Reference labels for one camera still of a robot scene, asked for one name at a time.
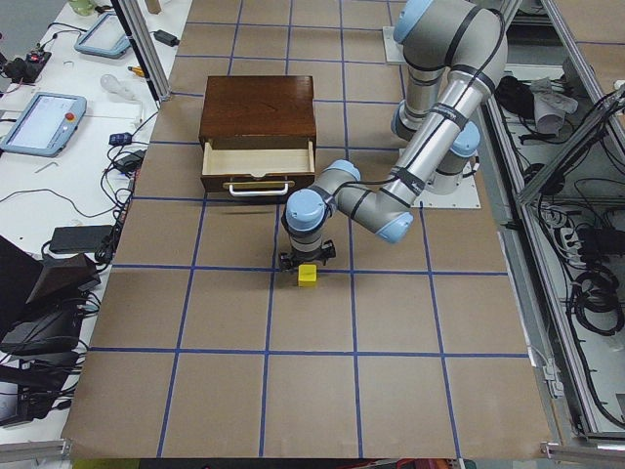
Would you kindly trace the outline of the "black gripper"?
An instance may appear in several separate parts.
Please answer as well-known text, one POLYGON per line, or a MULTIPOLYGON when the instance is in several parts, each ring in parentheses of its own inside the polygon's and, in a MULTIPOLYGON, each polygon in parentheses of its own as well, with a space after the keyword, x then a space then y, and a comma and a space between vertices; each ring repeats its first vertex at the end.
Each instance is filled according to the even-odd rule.
POLYGON ((331 239, 317 245, 310 245, 312 249, 305 250, 304 244, 292 243, 289 252, 279 254, 278 267, 281 270, 296 270, 303 264, 320 262, 323 266, 336 257, 336 249, 331 239))

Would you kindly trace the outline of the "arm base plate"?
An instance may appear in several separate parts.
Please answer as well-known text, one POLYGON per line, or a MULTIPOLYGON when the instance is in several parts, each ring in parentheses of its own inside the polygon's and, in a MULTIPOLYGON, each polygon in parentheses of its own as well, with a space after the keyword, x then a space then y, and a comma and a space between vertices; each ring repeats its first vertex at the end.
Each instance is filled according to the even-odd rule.
POLYGON ((461 153, 449 150, 427 180, 414 207, 439 209, 480 209, 473 158, 476 149, 461 153))
POLYGON ((384 26, 382 28, 386 63, 403 65, 406 64, 403 47, 394 40, 394 31, 395 29, 392 26, 384 26))

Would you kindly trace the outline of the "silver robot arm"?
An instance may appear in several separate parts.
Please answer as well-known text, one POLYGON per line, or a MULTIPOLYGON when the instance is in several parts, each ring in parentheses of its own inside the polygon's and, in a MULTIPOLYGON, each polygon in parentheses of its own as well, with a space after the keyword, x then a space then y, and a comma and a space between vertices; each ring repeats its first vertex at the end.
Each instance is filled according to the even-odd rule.
POLYGON ((293 192, 281 217, 291 246, 279 256, 282 271, 335 257, 322 231, 337 211, 388 243, 402 240, 412 204, 503 77, 508 45, 497 10, 470 1, 408 1, 393 38, 409 82, 392 130, 407 146, 382 181, 363 181, 351 162, 339 159, 293 192))

